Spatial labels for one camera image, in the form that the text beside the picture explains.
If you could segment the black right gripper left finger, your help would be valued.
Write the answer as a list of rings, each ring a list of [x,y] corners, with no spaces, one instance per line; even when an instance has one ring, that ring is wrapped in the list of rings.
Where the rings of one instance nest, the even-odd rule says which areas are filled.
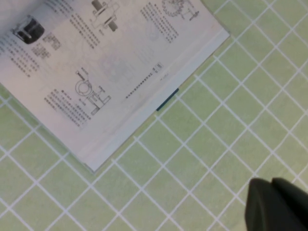
[[[308,220],[300,220],[289,209],[272,180],[253,178],[245,206],[248,231],[306,231]]]

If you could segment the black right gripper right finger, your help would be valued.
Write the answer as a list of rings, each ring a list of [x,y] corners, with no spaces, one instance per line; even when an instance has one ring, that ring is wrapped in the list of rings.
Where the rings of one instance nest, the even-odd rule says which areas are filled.
[[[308,193],[283,178],[273,178],[271,183],[297,218],[307,220]]]

